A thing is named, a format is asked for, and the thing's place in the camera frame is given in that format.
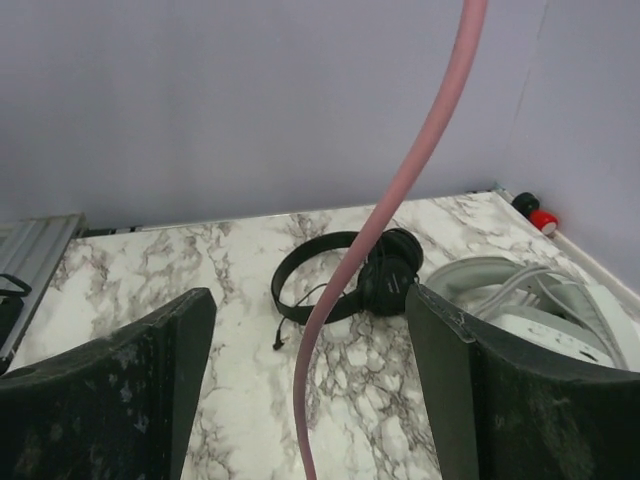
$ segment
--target white wall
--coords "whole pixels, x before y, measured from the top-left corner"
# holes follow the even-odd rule
[[[501,183],[640,291],[640,2],[551,0]]]
[[[492,0],[413,192],[490,186],[543,0]],[[2,0],[0,220],[94,226],[373,202],[436,93],[462,1]]]

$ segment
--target table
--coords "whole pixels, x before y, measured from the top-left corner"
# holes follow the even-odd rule
[[[296,213],[72,241],[11,369],[108,334],[192,287],[218,304],[184,480],[303,479],[291,390],[301,330],[280,315],[271,275],[295,246],[358,230],[372,207]],[[425,252],[420,276],[459,258],[503,255],[589,280],[493,192],[405,202],[392,226]],[[283,299],[328,280],[341,252],[304,264]],[[311,441],[320,479],[435,480],[435,448],[403,318],[361,314],[323,329],[310,373]]]

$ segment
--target marble tabletop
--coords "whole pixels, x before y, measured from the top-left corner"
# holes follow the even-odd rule
[[[12,369],[105,335],[192,287],[218,305],[184,480],[303,479],[292,414],[299,327],[280,315],[271,275],[295,246],[358,230],[370,207],[163,228],[75,240],[17,351]],[[392,225],[417,236],[422,278],[450,261],[503,255],[589,279],[497,193],[405,202]],[[304,264],[284,289],[295,303],[328,280],[341,252]],[[312,295],[310,300],[317,299]],[[320,479],[440,478],[403,318],[365,314],[324,328],[310,374],[309,424]]]

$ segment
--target pink hose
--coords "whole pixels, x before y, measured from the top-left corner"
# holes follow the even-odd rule
[[[305,411],[305,388],[311,354],[320,334],[320,329],[349,280],[356,273],[358,267],[382,235],[391,217],[404,201],[407,193],[431,157],[449,120],[451,120],[478,48],[487,10],[487,1],[464,0],[451,59],[431,111],[411,150],[409,150],[407,157],[402,162],[398,173],[393,178],[389,189],[376,205],[342,262],[338,265],[331,280],[329,280],[327,287],[322,292],[302,335],[293,377],[293,413],[296,421],[300,455],[302,456],[307,480],[317,480],[311,446],[309,445],[309,431]]]

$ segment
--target red object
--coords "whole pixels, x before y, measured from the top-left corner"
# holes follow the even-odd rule
[[[545,235],[551,235],[558,228],[558,219],[544,210],[534,210],[529,215],[529,220]]]

